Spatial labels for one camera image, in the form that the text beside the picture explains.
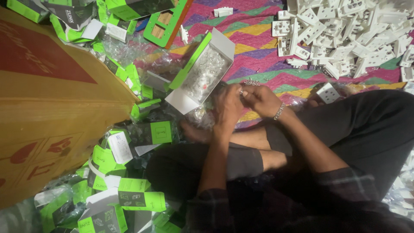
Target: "white label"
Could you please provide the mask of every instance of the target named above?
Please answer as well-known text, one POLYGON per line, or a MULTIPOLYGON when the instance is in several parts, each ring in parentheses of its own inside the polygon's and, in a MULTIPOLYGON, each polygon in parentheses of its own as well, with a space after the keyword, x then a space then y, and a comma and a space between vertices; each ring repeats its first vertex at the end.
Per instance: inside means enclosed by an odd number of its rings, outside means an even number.
POLYGON ((101 30, 104 24, 99 22, 96 19, 93 19, 83 30, 82 38, 93 40, 96 35, 98 35, 99 30, 101 30))
POLYGON ((108 142, 111 146, 112 154, 116 163, 124 164, 132 159, 132 153, 124 132, 109 136, 108 142))
POLYGON ((117 27, 111 23, 106 25, 106 32, 115 39, 118 39, 125 43, 125 37, 127 36, 127 30, 117 27))
POLYGON ((147 153, 148 151, 157 148, 161 144, 155 144, 155 145, 148 145, 148 146, 136 146, 135 151, 139 156, 147 153))

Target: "sleeve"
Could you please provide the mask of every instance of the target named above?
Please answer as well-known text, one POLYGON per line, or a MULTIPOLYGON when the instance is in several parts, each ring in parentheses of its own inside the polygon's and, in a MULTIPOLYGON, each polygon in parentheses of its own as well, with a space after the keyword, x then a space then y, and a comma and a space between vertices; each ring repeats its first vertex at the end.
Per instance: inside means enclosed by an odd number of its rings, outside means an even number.
POLYGON ((374 177, 358 169, 345 167, 330 172, 316 174, 316 181, 325 190, 344 200, 377 201, 378 193, 374 186, 374 177))
POLYGON ((186 223, 190 232, 235 232, 224 189, 209 189, 188 201, 186 223))

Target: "foot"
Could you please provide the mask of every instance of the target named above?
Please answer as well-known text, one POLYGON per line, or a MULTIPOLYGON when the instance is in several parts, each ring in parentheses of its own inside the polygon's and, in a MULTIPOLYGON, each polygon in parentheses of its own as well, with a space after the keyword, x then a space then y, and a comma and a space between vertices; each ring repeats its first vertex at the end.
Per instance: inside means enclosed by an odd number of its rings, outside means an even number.
POLYGON ((181 127, 184 129, 184 135, 194 142, 209 144, 211 141, 211 131, 207 129, 197 129, 191 126, 187 121, 180 121, 181 127))

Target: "product label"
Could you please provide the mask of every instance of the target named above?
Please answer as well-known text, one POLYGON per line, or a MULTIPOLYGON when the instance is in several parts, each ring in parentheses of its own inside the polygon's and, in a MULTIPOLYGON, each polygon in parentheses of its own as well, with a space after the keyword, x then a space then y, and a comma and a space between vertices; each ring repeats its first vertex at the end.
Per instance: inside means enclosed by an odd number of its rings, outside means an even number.
POLYGON ((108 142, 116 163, 124 164, 132 159, 132 153, 123 132, 109 136, 108 142))

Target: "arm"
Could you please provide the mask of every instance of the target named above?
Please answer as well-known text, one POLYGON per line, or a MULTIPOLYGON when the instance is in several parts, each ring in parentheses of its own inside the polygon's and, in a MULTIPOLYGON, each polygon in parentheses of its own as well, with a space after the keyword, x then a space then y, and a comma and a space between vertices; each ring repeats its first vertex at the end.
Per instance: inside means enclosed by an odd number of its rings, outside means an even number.
POLYGON ((240 85, 228 86, 216 99, 216 124, 204 162, 197 197, 188 201, 190 231, 234 232, 226 191, 226 164, 230 136, 241 116, 240 85))
MULTIPOLYGON (((265 86, 243 87, 247 103, 262 117, 274 117, 282 102, 265 86)), ((373 177, 350 168, 338 155, 319 140, 295 115, 285 108, 278 121, 293 136, 316 181, 331 193, 348 201, 376 199, 373 177)))

